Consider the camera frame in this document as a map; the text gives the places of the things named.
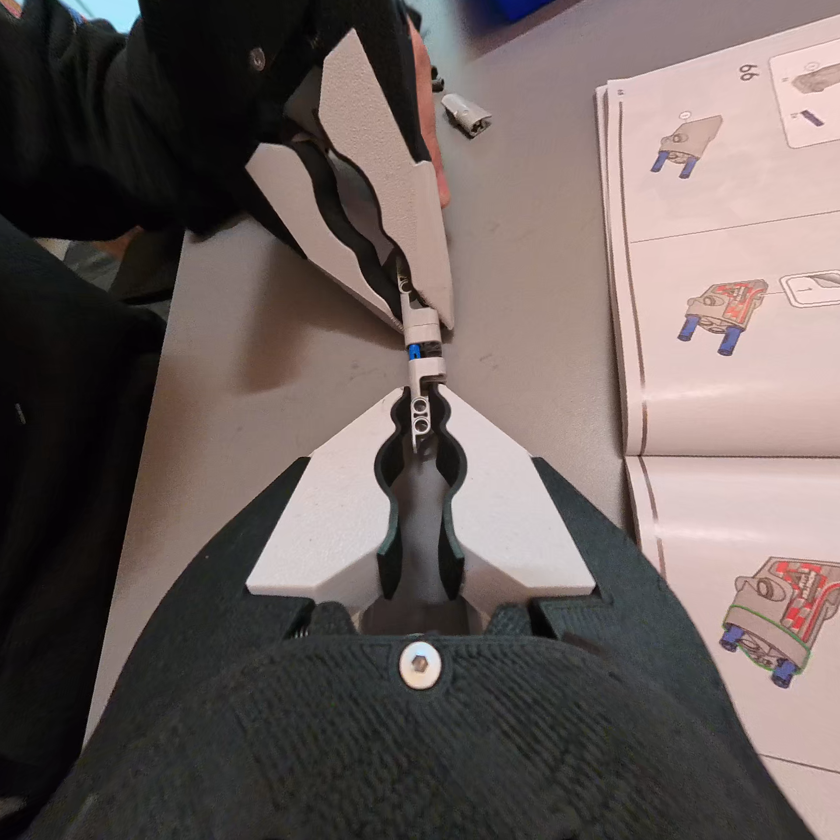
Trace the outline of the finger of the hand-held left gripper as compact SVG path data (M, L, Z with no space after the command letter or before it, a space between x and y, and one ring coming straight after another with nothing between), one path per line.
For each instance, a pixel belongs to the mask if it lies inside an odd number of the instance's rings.
M337 155L370 184L383 232L402 251L416 293L454 329L453 280L434 166L414 160L354 28L323 61L318 117Z
M402 333L396 282L344 211L327 155L315 143L262 143L246 171L302 254Z

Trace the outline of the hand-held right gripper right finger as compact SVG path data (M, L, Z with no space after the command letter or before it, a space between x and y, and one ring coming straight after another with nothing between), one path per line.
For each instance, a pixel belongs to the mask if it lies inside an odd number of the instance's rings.
M437 548L448 598L490 615L591 595L593 576L530 453L453 392L434 394L434 431L448 485Z

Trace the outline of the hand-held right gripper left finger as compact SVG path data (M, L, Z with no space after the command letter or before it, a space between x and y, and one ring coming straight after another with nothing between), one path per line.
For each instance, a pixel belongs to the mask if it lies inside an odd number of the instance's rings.
M406 388L396 388L316 449L246 586L252 595L341 603L392 599L403 571L398 500Z

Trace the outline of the grey toy brick blue pins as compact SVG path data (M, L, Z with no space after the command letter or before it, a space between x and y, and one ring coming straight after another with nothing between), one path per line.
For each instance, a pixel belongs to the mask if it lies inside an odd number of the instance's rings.
M402 255L395 256L396 284L400 293L404 344L411 361L442 358L442 335L436 310L426 306L411 282Z

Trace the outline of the grey angled toy brick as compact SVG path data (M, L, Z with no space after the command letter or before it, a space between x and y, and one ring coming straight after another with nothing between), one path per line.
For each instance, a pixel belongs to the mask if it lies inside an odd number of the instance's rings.
M411 393L410 431L414 455L419 455L433 433L430 389L447 381L446 363L442 356L409 357L408 385Z

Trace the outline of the person's left forearm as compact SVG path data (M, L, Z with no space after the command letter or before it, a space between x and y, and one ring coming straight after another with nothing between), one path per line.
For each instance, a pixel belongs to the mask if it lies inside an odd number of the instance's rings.
M183 120L145 20L128 34L61 2L2 8L1 210L32 238L199 231Z

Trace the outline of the person's left hand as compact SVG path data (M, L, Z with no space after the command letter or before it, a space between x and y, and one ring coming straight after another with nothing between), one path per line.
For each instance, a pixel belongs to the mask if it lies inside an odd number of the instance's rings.
M432 62L427 52L424 40L418 31L417 21L420 20L418 13L411 7L408 8L407 13L415 65L418 118L421 126L423 141L426 144L430 160L435 169L440 206L442 208L446 208L450 204L451 193L438 142L436 103L434 99L432 79Z

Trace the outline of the small grey toy brick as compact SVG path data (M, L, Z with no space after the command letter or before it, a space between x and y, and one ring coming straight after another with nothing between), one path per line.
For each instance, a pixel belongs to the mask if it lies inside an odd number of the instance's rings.
M461 95L448 92L441 98L448 121L473 140L491 125L492 114Z

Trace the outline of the blue box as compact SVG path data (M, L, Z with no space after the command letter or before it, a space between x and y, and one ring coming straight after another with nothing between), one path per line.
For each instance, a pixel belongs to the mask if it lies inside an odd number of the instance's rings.
M517 25L536 25L562 14L581 1L457 1L458 13L470 29L489 33Z

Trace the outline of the open instruction booklet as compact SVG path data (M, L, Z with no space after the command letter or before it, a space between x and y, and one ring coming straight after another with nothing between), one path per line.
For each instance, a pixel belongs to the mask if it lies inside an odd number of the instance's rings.
M838 838L839 18L595 93L637 539Z

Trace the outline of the person's black clothing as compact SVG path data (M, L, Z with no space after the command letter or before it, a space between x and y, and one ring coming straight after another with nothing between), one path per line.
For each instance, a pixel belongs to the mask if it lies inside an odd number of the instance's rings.
M2 219L2 838L81 750L165 332Z

